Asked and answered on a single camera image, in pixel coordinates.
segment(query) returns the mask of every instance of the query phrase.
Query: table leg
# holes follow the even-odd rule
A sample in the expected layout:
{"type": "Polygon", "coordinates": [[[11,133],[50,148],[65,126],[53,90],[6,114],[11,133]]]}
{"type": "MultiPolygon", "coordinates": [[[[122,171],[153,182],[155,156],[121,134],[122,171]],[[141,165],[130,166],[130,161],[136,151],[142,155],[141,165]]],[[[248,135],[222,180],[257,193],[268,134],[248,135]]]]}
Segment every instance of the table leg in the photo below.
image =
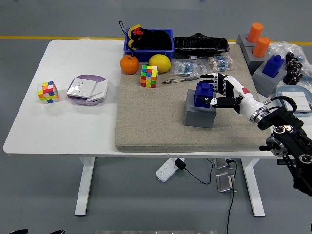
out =
{"type": "Polygon", "coordinates": [[[80,160],[83,164],[83,171],[82,171],[77,204],[76,204],[76,209],[75,209],[75,216],[86,215],[95,158],[94,157],[81,157],[80,160]]]}
{"type": "Polygon", "coordinates": [[[263,217],[265,216],[264,209],[257,180],[254,175],[254,165],[259,161],[259,159],[242,159],[241,161],[248,187],[250,202],[252,204],[253,215],[254,217],[263,217]]]}

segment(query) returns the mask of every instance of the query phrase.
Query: purple container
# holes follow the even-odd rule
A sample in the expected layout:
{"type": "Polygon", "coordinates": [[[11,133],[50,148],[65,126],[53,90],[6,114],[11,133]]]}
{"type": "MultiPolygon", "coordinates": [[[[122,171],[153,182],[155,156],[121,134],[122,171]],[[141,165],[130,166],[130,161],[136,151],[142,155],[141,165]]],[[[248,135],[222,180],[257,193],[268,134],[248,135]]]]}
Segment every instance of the purple container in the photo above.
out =
{"type": "MultiPolygon", "coordinates": [[[[94,76],[94,75],[80,75],[80,76],[77,76],[76,78],[94,80],[96,83],[99,83],[99,82],[106,80],[104,77],[94,76]]],[[[87,99],[84,97],[75,97],[75,96],[70,96],[70,95],[67,95],[67,96],[74,103],[79,104],[79,105],[84,105],[84,106],[95,106],[102,101],[102,99],[100,99],[100,100],[96,100],[96,101],[87,102],[87,99]]]]}

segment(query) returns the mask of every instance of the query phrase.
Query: power strip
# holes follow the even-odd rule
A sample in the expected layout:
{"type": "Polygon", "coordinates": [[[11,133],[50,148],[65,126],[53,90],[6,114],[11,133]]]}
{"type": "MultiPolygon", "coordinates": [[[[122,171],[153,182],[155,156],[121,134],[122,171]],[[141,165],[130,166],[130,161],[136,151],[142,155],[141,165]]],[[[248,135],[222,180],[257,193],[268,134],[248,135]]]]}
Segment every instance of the power strip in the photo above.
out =
{"type": "Polygon", "coordinates": [[[161,180],[162,182],[166,182],[170,176],[173,175],[173,173],[178,169],[178,167],[175,165],[175,161],[178,158],[170,158],[168,159],[164,165],[159,168],[159,170],[156,172],[156,176],[158,177],[158,180],[161,180]]]}

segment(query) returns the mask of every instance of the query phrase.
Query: yellow floor line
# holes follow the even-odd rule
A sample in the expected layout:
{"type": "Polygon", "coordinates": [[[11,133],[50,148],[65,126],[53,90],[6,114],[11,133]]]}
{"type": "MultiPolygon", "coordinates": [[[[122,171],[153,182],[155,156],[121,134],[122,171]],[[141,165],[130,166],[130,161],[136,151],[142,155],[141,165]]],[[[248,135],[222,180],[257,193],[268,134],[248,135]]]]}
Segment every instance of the yellow floor line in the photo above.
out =
{"type": "Polygon", "coordinates": [[[17,40],[125,40],[125,38],[103,38],[103,37],[52,37],[52,36],[1,36],[0,39],[17,40]]]}
{"type": "MultiPolygon", "coordinates": [[[[61,36],[6,36],[0,35],[0,39],[17,39],[17,40],[125,40],[125,38],[108,38],[108,37],[61,37],[61,36]]],[[[228,40],[230,43],[236,43],[236,40],[228,40]]],[[[312,42],[289,41],[288,43],[312,46],[312,42]]]]}

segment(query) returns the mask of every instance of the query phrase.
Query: blue packaged item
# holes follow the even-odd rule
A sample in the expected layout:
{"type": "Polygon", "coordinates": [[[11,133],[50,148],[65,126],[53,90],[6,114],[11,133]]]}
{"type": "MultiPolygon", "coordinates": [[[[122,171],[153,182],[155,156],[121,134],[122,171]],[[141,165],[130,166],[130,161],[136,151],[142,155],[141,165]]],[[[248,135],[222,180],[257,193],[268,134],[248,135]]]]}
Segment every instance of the blue packaged item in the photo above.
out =
{"type": "Polygon", "coordinates": [[[280,55],[272,55],[272,57],[267,61],[267,64],[263,68],[262,73],[274,78],[277,75],[281,66],[283,65],[283,62],[284,60],[280,55]]]}

